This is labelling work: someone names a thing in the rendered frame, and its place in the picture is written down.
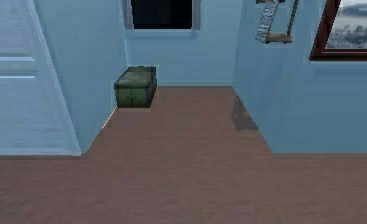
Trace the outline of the dark window with grey frame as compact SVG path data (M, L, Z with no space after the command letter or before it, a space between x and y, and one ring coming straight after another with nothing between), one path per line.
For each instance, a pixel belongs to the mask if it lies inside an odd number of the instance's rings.
M201 25L201 0L122 0L127 29L191 30Z

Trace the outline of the pale blue room door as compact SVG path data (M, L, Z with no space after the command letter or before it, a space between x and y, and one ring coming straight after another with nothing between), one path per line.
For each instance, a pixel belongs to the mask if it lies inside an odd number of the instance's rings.
M80 154L34 0L0 0L0 155Z

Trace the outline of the wooden hanging wall shelf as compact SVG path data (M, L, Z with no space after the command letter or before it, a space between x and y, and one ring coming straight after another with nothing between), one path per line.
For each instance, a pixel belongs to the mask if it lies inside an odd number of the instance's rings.
M289 44L293 42L292 30L299 0L292 0L291 14L288 18L287 29L285 31L279 31L278 28L275 28L275 25L278 25L276 18L279 11L279 5L283 2L284 0L257 0L257 3L264 4L255 34L255 39L258 42L265 44Z

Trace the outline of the brown framed landscape picture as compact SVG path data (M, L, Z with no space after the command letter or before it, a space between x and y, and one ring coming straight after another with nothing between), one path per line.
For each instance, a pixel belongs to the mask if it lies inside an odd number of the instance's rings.
M367 61L367 0L326 0L311 61Z

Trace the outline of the green chest box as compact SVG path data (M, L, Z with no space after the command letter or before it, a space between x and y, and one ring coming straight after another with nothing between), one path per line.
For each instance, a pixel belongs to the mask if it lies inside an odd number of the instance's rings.
M149 108L156 87L155 67L129 67L114 83L117 107Z

